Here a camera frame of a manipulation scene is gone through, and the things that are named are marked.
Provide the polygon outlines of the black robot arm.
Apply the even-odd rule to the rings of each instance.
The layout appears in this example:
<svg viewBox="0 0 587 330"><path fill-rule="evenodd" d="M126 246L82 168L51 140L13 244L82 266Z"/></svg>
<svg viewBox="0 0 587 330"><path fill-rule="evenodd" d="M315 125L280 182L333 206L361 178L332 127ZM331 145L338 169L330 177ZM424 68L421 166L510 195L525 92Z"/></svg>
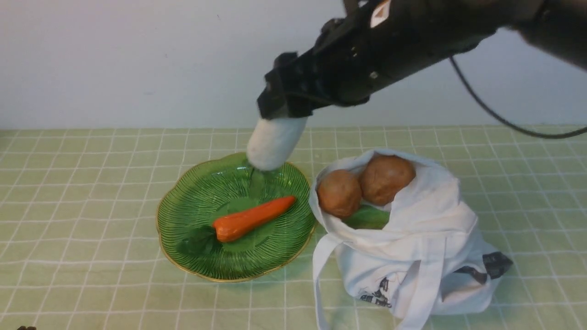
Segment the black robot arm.
<svg viewBox="0 0 587 330"><path fill-rule="evenodd" d="M279 55L257 99L266 120L354 107L451 56L473 50L500 28L586 68L584 0L368 0L321 28L314 46Z"/></svg>

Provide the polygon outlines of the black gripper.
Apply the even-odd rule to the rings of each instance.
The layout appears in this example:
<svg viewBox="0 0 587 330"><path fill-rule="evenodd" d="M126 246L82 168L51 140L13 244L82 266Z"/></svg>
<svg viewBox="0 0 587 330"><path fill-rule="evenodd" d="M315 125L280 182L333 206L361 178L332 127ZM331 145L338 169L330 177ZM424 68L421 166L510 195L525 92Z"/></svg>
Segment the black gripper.
<svg viewBox="0 0 587 330"><path fill-rule="evenodd" d="M310 117L358 106L453 55L473 50L516 17L514 0L369 1L299 55L283 52L256 100L260 117Z"/></svg>

